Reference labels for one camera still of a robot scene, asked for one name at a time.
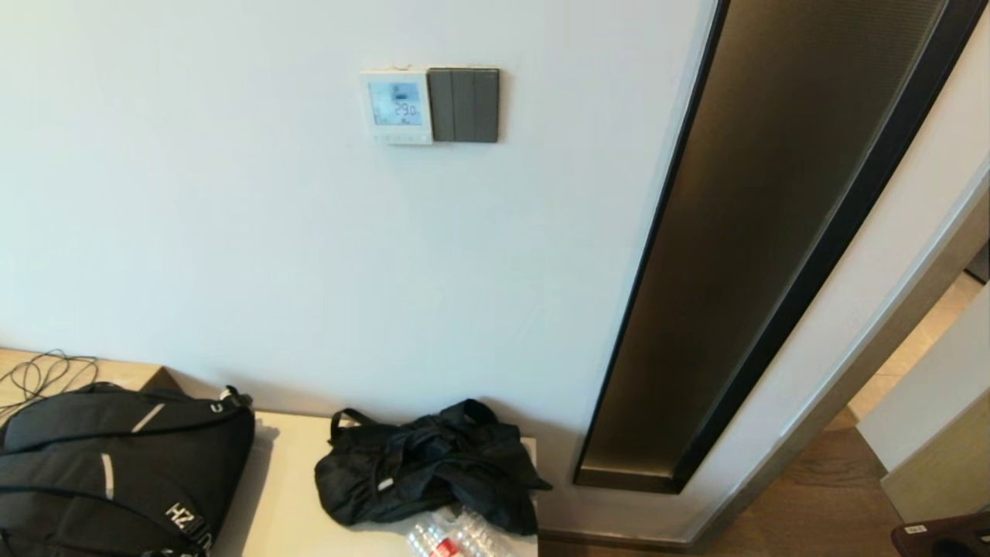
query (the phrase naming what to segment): baseboard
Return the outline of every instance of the baseboard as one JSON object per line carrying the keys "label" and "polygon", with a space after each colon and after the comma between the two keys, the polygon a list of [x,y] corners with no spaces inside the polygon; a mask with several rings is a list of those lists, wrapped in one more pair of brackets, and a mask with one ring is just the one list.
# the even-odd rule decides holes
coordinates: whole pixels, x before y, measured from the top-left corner
{"label": "baseboard", "polygon": [[635,551],[663,551],[665,553],[694,553],[697,551],[697,549],[694,549],[691,544],[684,543],[682,541],[662,541],[624,536],[585,534],[581,532],[568,532],[563,530],[541,529],[540,541],[595,545],[599,547],[613,547],[616,549],[631,549]]}

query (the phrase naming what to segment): plastic water bottle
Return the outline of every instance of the plastic water bottle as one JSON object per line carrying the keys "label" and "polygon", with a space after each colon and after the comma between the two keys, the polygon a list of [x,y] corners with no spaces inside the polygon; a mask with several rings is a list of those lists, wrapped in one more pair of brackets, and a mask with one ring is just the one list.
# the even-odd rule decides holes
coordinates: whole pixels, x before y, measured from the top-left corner
{"label": "plastic water bottle", "polygon": [[480,514],[465,508],[451,531],[465,557],[516,557],[502,535]]}
{"label": "plastic water bottle", "polygon": [[516,557],[501,534],[477,512],[443,508],[425,515],[408,536],[416,557]]}
{"label": "plastic water bottle", "polygon": [[406,540],[416,557],[464,557],[447,529],[437,524],[431,516],[417,522]]}

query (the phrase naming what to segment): black bag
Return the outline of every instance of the black bag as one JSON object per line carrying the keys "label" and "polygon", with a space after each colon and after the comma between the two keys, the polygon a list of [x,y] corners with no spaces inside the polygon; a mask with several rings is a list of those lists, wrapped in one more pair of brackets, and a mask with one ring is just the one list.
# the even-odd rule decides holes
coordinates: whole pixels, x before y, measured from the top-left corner
{"label": "black bag", "polygon": [[[358,423],[341,427],[341,417]],[[550,490],[519,428],[468,399],[405,425],[377,423],[351,408],[334,414],[333,449],[316,465],[320,504],[338,523],[394,522],[460,501],[522,535],[537,533],[529,490]]]}
{"label": "black bag", "polygon": [[0,428],[0,555],[207,555],[254,438],[250,397],[108,383]]}

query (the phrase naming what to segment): digital display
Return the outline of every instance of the digital display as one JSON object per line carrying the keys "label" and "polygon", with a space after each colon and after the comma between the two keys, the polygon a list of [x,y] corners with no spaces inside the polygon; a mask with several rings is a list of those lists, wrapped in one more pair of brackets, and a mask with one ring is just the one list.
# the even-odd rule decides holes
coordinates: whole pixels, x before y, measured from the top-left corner
{"label": "digital display", "polygon": [[409,82],[368,83],[371,111],[378,126],[422,126],[420,86]]}

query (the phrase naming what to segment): thermostat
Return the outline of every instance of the thermostat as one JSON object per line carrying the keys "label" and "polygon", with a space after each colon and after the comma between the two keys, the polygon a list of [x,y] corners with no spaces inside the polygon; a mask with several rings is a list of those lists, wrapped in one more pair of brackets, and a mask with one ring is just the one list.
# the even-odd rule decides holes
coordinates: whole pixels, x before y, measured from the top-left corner
{"label": "thermostat", "polygon": [[360,75],[368,127],[375,141],[433,143],[430,89],[424,69],[363,71]]}

